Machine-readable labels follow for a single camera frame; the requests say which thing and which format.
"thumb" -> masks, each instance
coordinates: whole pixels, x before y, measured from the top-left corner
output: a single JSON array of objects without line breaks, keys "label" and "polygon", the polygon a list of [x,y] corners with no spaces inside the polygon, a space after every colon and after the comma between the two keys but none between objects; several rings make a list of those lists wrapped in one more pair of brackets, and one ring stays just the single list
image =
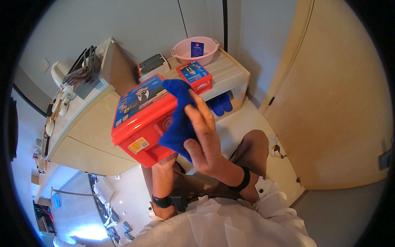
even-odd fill
[{"label": "thumb", "polygon": [[195,139],[187,139],[184,141],[184,147],[191,156],[193,165],[201,165],[206,163],[200,144]]}]

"red wire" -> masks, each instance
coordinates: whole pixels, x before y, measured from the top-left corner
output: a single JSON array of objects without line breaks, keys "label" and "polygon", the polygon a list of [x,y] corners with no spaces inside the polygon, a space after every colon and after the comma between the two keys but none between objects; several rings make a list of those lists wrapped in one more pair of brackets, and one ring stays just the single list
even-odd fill
[{"label": "red wire", "polygon": [[45,210],[40,204],[39,204],[39,206],[49,215],[49,217],[51,218],[51,220],[53,221],[53,217],[52,217],[52,214],[50,214],[50,213],[48,213],[48,211],[47,210]]}]

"baseboard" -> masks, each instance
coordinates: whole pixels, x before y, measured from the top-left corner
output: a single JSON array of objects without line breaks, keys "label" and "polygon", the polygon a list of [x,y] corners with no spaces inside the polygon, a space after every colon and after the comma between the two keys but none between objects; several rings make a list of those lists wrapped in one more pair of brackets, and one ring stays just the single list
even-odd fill
[{"label": "baseboard", "polygon": [[76,177],[80,176],[82,173],[84,173],[83,171],[78,171],[76,174],[74,174],[74,176],[72,176],[69,180],[67,180],[60,188],[59,190],[63,190],[64,187],[66,187],[67,185],[69,185]]},{"label": "baseboard", "polygon": [[290,205],[290,208],[294,208],[302,199],[307,195],[309,190],[303,191],[303,193]]}]

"knee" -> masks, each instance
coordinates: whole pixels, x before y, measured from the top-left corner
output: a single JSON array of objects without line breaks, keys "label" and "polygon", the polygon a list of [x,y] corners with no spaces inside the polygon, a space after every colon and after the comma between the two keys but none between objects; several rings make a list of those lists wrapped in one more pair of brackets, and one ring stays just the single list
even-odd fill
[{"label": "knee", "polygon": [[252,130],[248,132],[243,139],[247,139],[251,141],[261,141],[264,144],[269,145],[269,140],[266,134],[262,130]]}]

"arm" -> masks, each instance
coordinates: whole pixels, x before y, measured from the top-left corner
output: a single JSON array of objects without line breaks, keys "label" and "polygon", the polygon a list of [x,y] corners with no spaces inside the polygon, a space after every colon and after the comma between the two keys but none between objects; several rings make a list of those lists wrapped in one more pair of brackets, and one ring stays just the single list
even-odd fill
[{"label": "arm", "polygon": [[[195,100],[197,109],[192,105],[187,105],[184,111],[191,120],[199,142],[188,139],[184,142],[184,147],[191,156],[193,165],[199,172],[228,186],[240,185],[244,178],[243,169],[222,156],[220,139],[212,112],[201,97],[192,90],[190,93]],[[256,202],[259,198],[255,189],[258,178],[258,175],[250,172],[250,183],[240,192],[240,195],[250,203]]]},{"label": "arm", "polygon": [[[156,198],[165,198],[173,190],[173,165],[178,154],[171,155],[152,166],[152,194]],[[152,209],[160,218],[167,220],[177,214],[174,206],[160,208],[152,203]]]}]

